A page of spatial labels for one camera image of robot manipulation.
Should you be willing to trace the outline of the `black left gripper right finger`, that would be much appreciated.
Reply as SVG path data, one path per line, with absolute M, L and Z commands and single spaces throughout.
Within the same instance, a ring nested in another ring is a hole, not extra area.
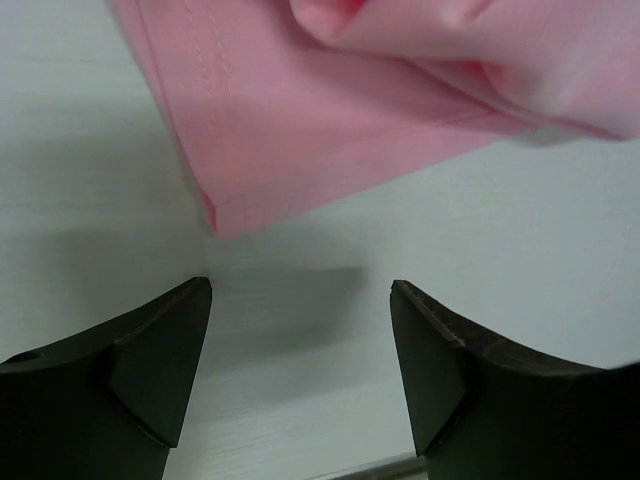
M 392 284 L 416 454 L 431 479 L 635 479 L 639 367 L 533 350 Z

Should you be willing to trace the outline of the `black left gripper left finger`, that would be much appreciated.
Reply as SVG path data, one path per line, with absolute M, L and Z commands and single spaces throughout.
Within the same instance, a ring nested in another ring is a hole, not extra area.
M 1 364 L 4 479 L 160 479 L 184 424 L 212 287 L 194 277 Z

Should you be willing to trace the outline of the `pink t-shirt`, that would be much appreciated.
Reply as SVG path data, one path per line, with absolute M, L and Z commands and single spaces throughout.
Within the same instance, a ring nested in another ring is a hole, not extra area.
M 114 1 L 221 237 L 531 127 L 639 135 L 635 1 Z

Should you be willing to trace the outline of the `aluminium table edge rail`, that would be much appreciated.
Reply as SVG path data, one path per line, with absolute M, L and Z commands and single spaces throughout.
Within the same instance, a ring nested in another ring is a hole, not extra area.
M 407 480 L 427 479 L 422 457 L 392 457 L 317 476 L 318 480 Z

